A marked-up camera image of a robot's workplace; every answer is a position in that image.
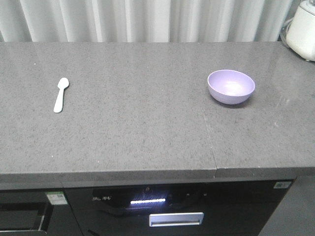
drawer handle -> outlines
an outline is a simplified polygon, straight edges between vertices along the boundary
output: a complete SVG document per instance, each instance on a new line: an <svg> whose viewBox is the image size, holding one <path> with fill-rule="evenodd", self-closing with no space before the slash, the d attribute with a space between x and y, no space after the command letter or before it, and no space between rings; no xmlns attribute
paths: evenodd
<svg viewBox="0 0 315 236"><path fill-rule="evenodd" d="M150 227L201 225L203 212L150 214Z"/></svg>

appliance door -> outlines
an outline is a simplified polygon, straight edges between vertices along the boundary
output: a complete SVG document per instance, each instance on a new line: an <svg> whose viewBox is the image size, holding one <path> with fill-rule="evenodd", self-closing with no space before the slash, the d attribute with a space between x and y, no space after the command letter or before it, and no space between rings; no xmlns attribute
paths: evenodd
<svg viewBox="0 0 315 236"><path fill-rule="evenodd" d="M70 206L52 204L46 191L0 192L0 236L62 236L71 233L82 235Z"/></svg>
<svg viewBox="0 0 315 236"><path fill-rule="evenodd" d="M65 191L85 236L257 236L287 191L274 186L253 181Z"/></svg>

white curtain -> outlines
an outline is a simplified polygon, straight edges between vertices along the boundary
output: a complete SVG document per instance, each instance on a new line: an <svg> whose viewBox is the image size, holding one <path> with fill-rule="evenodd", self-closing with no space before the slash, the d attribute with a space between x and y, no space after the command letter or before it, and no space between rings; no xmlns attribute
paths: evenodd
<svg viewBox="0 0 315 236"><path fill-rule="evenodd" d="M277 41L293 0L0 0L0 40Z"/></svg>

bowl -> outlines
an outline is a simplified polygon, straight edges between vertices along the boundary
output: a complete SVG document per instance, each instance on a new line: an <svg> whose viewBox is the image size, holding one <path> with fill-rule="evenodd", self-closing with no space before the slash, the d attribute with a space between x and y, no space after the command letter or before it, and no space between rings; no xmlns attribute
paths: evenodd
<svg viewBox="0 0 315 236"><path fill-rule="evenodd" d="M246 101L255 90L255 82L236 70L217 70L208 76L211 96L224 104L239 104Z"/></svg>

spoon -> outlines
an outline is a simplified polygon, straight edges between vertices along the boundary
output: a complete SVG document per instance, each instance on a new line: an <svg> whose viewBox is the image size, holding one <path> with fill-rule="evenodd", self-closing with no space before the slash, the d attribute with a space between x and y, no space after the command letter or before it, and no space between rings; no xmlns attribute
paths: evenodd
<svg viewBox="0 0 315 236"><path fill-rule="evenodd" d="M59 93L54 106L54 113L59 113L63 110L63 92L64 89L69 86L69 81L67 78L61 78L58 83Z"/></svg>

